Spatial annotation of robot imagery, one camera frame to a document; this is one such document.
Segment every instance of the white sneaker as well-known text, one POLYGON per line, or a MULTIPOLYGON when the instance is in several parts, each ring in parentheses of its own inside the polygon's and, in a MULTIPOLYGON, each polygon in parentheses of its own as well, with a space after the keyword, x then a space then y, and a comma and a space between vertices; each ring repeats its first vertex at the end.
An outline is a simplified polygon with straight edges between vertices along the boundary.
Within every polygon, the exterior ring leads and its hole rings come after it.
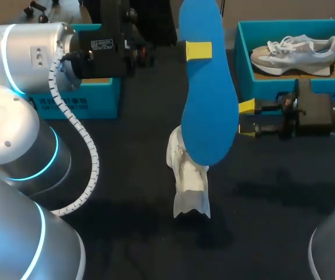
POLYGON ((176 180, 173 216, 193 209, 210 218, 208 197, 208 166, 193 162, 183 143, 181 126, 173 130, 166 151, 166 163, 173 169, 176 180))
POLYGON ((297 69, 311 75, 330 76, 335 62, 335 37, 314 40, 306 35, 285 37, 281 42, 267 42, 255 48, 250 56, 252 64, 272 75, 297 69))

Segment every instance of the blue box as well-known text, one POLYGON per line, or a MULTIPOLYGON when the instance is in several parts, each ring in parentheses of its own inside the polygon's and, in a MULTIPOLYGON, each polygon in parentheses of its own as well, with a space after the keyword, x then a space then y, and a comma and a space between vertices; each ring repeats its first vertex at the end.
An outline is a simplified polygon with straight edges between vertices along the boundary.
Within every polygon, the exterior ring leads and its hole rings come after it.
MULTIPOLYGON (((72 27, 76 31, 95 30, 100 24, 73 24, 72 27)), ((117 118, 120 88, 121 79, 110 78, 106 83, 82 83, 78 90, 62 92, 60 95, 80 120, 117 118)), ((43 119, 66 119, 53 101, 51 93, 33 94, 29 99, 43 119)))
MULTIPOLYGON (((239 22, 235 41, 235 71, 243 99, 275 100, 278 92, 291 92, 294 79, 257 80, 254 77, 249 53, 267 41, 281 41, 285 36, 307 35, 313 39, 335 36, 335 20, 280 20, 239 22)), ((316 93, 335 94, 335 78, 312 79, 316 93)))

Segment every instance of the label sticker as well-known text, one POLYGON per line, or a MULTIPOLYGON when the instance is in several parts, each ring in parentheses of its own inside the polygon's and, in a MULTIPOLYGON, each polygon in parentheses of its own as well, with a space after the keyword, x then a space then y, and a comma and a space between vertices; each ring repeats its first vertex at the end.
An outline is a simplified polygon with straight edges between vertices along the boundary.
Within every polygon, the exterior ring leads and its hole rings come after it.
POLYGON ((91 41, 91 48, 96 50, 110 50, 114 47, 113 39, 91 41))
MULTIPOLYGON (((53 98, 39 98, 38 101, 42 110, 59 110, 53 98)), ((63 98, 63 101, 70 110, 88 110, 85 98, 63 98)))

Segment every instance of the white spiral cable wrap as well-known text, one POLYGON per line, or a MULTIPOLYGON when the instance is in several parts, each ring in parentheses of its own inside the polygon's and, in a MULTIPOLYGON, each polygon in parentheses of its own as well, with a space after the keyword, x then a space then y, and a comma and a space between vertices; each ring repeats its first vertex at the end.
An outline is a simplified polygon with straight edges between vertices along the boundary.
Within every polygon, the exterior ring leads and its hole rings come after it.
POLYGON ((50 85, 51 94, 58 108, 64 113, 66 118, 71 122, 71 124, 75 127, 75 129, 82 136, 83 140, 86 142, 90 155, 91 155, 92 169, 91 169, 90 180, 83 194, 72 204, 64 208, 52 211, 52 213, 57 216, 64 216, 66 214, 69 214, 77 210, 79 207, 81 207, 88 200, 92 191, 95 189, 97 178, 99 176, 99 155, 97 154, 95 143, 93 142, 91 136, 89 135, 85 127, 74 116, 72 111, 65 104, 65 102, 60 96, 60 93, 58 92, 58 88, 56 84, 56 74, 59 71, 59 68, 61 65, 61 58, 63 56, 64 56, 64 51, 62 50, 61 47, 58 46, 55 52, 53 63, 50 68, 49 75, 48 75, 48 80, 49 80, 48 82, 50 85))

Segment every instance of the blue led ring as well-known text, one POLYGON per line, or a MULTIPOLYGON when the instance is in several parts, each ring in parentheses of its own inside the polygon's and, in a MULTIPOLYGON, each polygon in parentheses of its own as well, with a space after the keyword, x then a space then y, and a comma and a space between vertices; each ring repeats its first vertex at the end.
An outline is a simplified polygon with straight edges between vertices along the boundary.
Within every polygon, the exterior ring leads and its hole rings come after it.
POLYGON ((8 60, 7 60, 7 57, 6 57, 6 44, 7 44, 7 40, 8 40, 8 35, 11 32, 12 28, 14 28, 15 26, 16 26, 16 24, 12 24, 12 25, 8 26, 4 31, 3 38, 2 38, 2 41, 1 41, 2 60, 3 60, 3 66, 4 66, 5 74, 6 74, 6 77, 8 78, 9 83, 11 84, 11 87, 15 90, 15 92, 24 95, 25 93, 22 92, 17 87, 16 83, 13 81, 11 72, 10 72, 9 67, 8 67, 8 60))
POLYGON ((51 128, 54 135, 55 135, 55 138, 56 138, 56 149, 55 149, 55 153, 53 154, 53 157, 52 159, 50 160, 50 162, 45 166, 45 168, 43 168, 42 170, 40 170, 38 173, 30 176, 30 177, 26 177, 26 178, 22 178, 22 179, 14 179, 14 178, 8 178, 12 181, 26 181, 26 180, 30 180, 30 179, 33 179, 39 175, 41 175, 43 172, 45 172, 52 164, 52 162, 55 160, 56 156, 57 156, 57 152, 58 152, 58 137, 57 137, 57 134, 56 132, 53 130, 53 128, 51 128))
POLYGON ((34 257, 32 259, 32 262, 30 263, 29 267, 27 268, 26 272, 23 274, 21 277, 21 280, 27 280, 30 274, 33 272, 33 269, 35 265, 38 262, 38 259, 40 257, 41 249, 43 248, 44 244, 44 238, 46 236, 46 219, 44 218, 44 214, 38 203, 35 202, 35 204, 38 207, 39 214, 40 214, 40 219, 41 219, 41 230, 40 230, 40 238, 39 238, 39 243, 38 243, 38 248, 35 251, 34 257))

